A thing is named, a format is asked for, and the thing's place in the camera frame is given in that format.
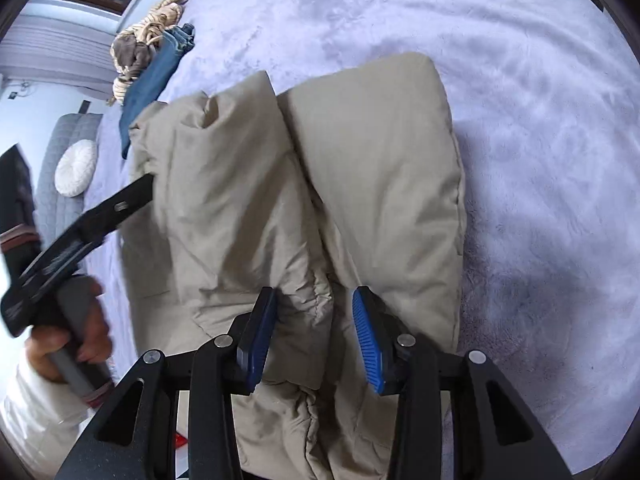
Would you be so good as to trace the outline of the white sleeve forearm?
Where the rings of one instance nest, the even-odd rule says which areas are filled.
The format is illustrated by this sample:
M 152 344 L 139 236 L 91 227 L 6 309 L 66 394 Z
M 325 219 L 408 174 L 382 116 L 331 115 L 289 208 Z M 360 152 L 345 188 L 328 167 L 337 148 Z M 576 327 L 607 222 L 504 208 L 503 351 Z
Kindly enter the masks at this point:
M 69 386 L 38 375 L 22 356 L 1 367 L 1 434 L 36 479 L 52 479 L 93 411 Z

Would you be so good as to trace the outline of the person's left hand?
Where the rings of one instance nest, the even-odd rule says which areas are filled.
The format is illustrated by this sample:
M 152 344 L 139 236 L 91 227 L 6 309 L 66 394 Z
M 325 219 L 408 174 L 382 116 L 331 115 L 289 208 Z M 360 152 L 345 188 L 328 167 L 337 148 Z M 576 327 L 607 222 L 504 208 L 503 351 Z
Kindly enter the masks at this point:
M 104 318 L 99 296 L 103 294 L 102 286 L 91 276 L 88 277 L 92 300 L 85 319 L 85 333 L 82 345 L 76 353 L 76 360 L 81 363 L 104 363 L 113 351 L 110 326 Z M 64 348 L 70 334 L 55 326 L 36 326 L 26 341 L 26 356 L 32 369 L 49 382 L 62 384 L 63 375 L 51 361 L 50 355 Z

